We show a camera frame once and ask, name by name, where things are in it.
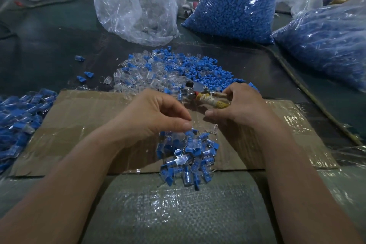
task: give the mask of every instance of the cardboard sheet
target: cardboard sheet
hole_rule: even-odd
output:
[[[34,133],[25,151],[14,163],[12,176],[44,176],[86,135],[116,116],[130,102],[122,94],[97,91],[62,90],[55,104]],[[296,105],[288,100],[267,100],[273,111],[291,127],[296,142],[317,168],[338,165]],[[187,103],[194,128],[203,131],[212,126],[205,117],[206,105]],[[262,152],[254,131],[231,121],[219,124],[210,139],[220,144],[215,158],[216,170],[264,169]],[[159,172],[155,148],[158,136],[140,141],[122,150],[109,170],[123,172]]]

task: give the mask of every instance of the fingernail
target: fingernail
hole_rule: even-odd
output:
[[[213,111],[212,111],[211,109],[210,109],[210,110],[206,110],[205,115],[206,115],[207,117],[210,117],[210,116],[212,116],[212,115],[213,115]]]
[[[185,130],[185,131],[188,131],[188,130],[190,130],[192,128],[192,125],[191,125],[191,123],[190,122],[185,122],[184,124],[183,124],[183,129]]]

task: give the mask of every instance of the hand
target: hand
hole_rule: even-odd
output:
[[[231,119],[238,124],[254,129],[278,119],[261,94],[245,83],[233,83],[223,93],[228,97],[232,96],[231,105],[225,109],[207,110],[205,112],[207,117]]]
[[[186,132],[192,128],[187,109],[170,95],[146,89],[114,119],[98,130],[99,137],[119,149],[156,135],[160,131]]]

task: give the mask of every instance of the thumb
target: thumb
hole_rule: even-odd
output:
[[[192,128],[191,122],[182,118],[173,118],[163,115],[157,124],[159,131],[186,132]]]
[[[231,112],[229,107],[224,109],[209,109],[205,115],[213,119],[231,119]]]

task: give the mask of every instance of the bag of blue plastic parts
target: bag of blue plastic parts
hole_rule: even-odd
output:
[[[366,92],[366,0],[309,11],[273,37],[297,60]]]
[[[275,6],[276,0],[199,0],[182,26],[210,35],[271,44]]]

